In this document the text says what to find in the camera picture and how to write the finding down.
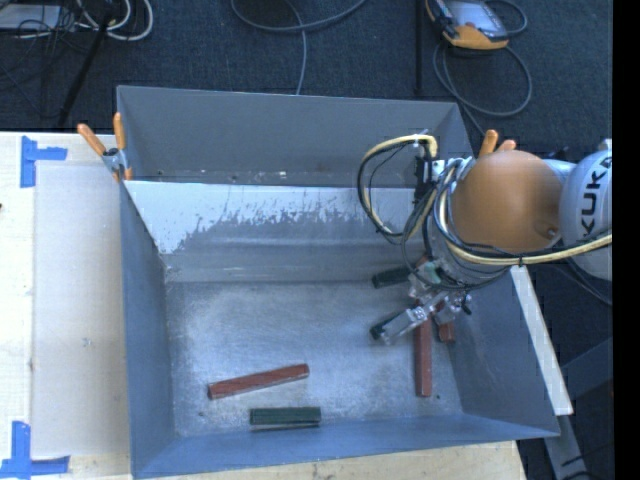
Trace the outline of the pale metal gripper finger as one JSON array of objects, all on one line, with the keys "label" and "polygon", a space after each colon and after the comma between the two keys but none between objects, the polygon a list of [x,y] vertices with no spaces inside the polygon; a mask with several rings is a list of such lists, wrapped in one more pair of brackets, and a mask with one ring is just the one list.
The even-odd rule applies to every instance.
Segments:
[{"label": "pale metal gripper finger", "polygon": [[396,267],[374,274],[371,278],[375,289],[394,286],[409,281],[409,276],[415,272],[414,268]]},{"label": "pale metal gripper finger", "polygon": [[369,329],[374,341],[391,345],[401,337],[425,323],[432,314],[432,309],[424,306],[406,308],[386,316]]}]

